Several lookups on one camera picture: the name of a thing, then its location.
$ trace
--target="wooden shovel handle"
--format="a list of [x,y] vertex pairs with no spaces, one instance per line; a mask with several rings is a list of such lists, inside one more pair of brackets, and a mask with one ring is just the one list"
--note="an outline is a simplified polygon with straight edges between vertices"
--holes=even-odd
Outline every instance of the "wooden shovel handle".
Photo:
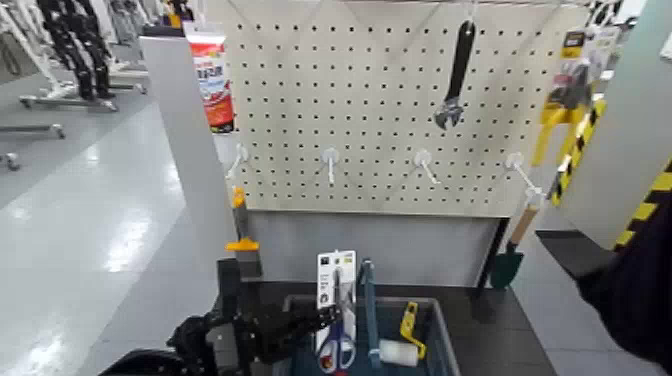
[[514,245],[520,243],[523,235],[525,235],[525,231],[527,231],[527,228],[530,226],[530,223],[532,223],[534,216],[537,215],[538,212],[539,208],[537,206],[527,205],[527,207],[525,207],[525,211],[523,212],[522,217],[520,217],[520,221],[518,221],[516,228],[513,230],[513,234],[511,234],[509,243]]

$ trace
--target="metal peg hook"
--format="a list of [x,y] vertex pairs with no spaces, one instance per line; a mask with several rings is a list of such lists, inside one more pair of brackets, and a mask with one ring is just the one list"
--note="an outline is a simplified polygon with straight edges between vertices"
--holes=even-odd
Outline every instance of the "metal peg hook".
[[334,165],[338,163],[339,159],[340,154],[338,153],[338,150],[334,148],[329,148],[322,152],[322,162],[329,168],[329,171],[327,172],[329,184],[334,184]]
[[427,174],[427,177],[432,182],[432,184],[441,184],[440,181],[436,180],[434,173],[429,169],[429,164],[432,163],[432,154],[426,149],[422,149],[415,153],[415,158],[413,158],[413,163],[416,167],[422,167]]
[[467,22],[469,22],[469,26],[471,26],[474,23],[474,15],[476,14],[476,7],[478,6],[478,0],[472,0],[471,1],[471,6],[467,10]]
[[250,159],[250,153],[247,152],[247,149],[243,144],[236,144],[236,159],[233,161],[233,165],[226,173],[227,179],[233,179],[236,177],[236,169],[240,166],[241,163],[247,162]]
[[527,184],[527,189],[525,190],[525,195],[527,196],[527,199],[529,201],[535,200],[539,201],[539,204],[541,204],[541,201],[543,201],[543,191],[541,187],[537,187],[534,185],[532,180],[530,179],[529,176],[523,171],[523,168],[521,167],[523,165],[523,154],[521,153],[511,153],[509,154],[508,157],[506,157],[506,160],[504,161],[504,168],[506,168],[509,171],[516,171],[518,174],[523,178],[525,181],[525,184]]

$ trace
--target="blue bin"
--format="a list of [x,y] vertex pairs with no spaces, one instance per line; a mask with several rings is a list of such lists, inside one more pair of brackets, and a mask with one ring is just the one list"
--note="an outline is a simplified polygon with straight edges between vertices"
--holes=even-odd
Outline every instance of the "blue bin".
[[[404,367],[383,363],[381,369],[374,369],[367,356],[369,352],[366,332],[366,312],[363,299],[356,305],[357,314],[357,355],[352,366],[347,370],[348,376],[460,376],[455,360],[455,353],[450,344],[450,337],[443,321],[441,307],[435,299],[428,298],[376,298],[376,316],[380,339],[407,342],[401,337],[399,327],[409,301],[418,303],[415,331],[413,336],[427,346],[425,359],[418,362],[417,367]],[[290,295],[285,300],[285,310],[314,308],[315,297],[306,295]],[[314,352],[314,338],[306,339],[290,359],[278,362],[273,366],[273,376],[319,376],[323,375],[317,365]]]

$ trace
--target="black cable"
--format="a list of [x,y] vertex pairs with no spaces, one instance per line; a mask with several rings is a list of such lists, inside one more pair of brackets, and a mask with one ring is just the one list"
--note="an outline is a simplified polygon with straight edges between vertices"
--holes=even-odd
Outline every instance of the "black cable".
[[0,54],[2,55],[2,60],[5,62],[7,71],[14,76],[21,76],[23,73],[21,64],[19,64],[16,55],[14,55],[14,52],[9,48],[7,42],[5,42],[4,34],[0,35]]

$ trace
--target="caster wheel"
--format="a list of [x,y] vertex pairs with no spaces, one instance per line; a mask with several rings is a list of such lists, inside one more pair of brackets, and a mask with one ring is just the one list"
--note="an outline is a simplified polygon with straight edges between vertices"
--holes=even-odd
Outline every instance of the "caster wheel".
[[58,136],[59,139],[64,139],[65,138],[65,132],[63,131],[63,126],[60,124],[54,124],[52,126],[54,131],[56,132],[56,135]]
[[10,171],[16,171],[19,168],[21,168],[21,165],[16,160],[16,158],[17,158],[16,154],[8,153],[8,154],[4,155],[4,158],[7,160],[7,168]]
[[135,87],[138,89],[140,94],[146,95],[147,94],[147,88],[142,85],[142,84],[136,84]]
[[14,162],[14,161],[9,161],[9,162],[7,162],[7,168],[10,171],[18,171],[21,168],[21,165]]
[[112,101],[103,101],[103,106],[110,110],[110,112],[117,112],[119,111],[119,107],[117,107]]

